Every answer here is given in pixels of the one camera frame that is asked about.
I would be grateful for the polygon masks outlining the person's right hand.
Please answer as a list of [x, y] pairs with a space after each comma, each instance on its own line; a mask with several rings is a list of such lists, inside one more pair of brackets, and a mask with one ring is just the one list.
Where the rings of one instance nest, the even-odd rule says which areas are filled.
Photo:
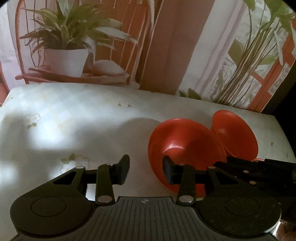
[[278, 241], [296, 241], [295, 225], [281, 220], [275, 236]]

